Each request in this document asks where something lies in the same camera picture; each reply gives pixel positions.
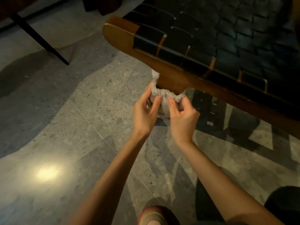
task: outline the wooden chair frame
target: wooden chair frame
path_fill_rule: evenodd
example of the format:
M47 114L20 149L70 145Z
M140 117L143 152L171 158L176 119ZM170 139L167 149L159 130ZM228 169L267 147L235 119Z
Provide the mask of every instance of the wooden chair frame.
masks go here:
M237 107L251 115L254 115L272 125L275 125L292 136L300 139L300 121L286 117L285 115L268 107L257 104L232 91L215 85L203 78L197 77L184 71L175 65L161 60L141 50L133 48L134 35L139 28L138 25L119 18L112 17L103 26L102 33L105 39L120 51L144 62L156 72L160 73L157 86L168 89L175 94L181 93L187 87L208 93L224 102Z

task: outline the left hand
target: left hand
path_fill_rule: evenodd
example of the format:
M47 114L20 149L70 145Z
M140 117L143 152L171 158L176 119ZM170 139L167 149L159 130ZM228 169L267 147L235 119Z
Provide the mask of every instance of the left hand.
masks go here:
M134 133L147 137L156 123L158 109L163 100L162 97L157 96L151 109L147 108L147 100L151 95L151 84L152 82L133 106Z

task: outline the right hand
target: right hand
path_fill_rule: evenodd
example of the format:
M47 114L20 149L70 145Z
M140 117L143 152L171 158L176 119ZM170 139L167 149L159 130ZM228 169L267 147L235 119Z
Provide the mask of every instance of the right hand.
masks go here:
M192 137L200 113L193 108L190 100L185 96L180 101L183 111L179 111L176 101L168 97L171 117L171 134L176 144L181 148L193 143Z

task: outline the woven leather seat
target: woven leather seat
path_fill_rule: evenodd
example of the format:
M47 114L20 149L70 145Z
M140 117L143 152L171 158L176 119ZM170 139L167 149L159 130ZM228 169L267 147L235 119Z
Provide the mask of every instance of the woven leather seat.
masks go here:
M145 0L123 18L140 25L134 48L298 118L291 1ZM213 71L205 74L213 57Z

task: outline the finger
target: finger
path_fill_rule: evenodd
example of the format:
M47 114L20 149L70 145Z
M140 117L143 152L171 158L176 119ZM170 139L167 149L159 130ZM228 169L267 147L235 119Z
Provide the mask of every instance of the finger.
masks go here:
M140 100L143 104L147 103L147 99L150 97L151 92L152 92L152 82L153 80L150 82L150 84L148 85L147 89L144 91L144 93L141 95Z
M157 113L158 113L158 110L159 110L159 106L161 104L163 100L163 97L162 96L156 96L154 101L153 101L153 104L152 104L152 107L151 107L151 110L150 110L150 113L151 114L154 114L157 116Z
M169 109L170 109L170 116L171 117L176 117L179 115L179 111L177 109L176 106L176 101L173 98L168 97L168 105L169 105Z
M183 107L184 110L190 110L193 109L193 105L190 102L190 100L188 99L187 96L184 96L181 101L180 101L180 105Z

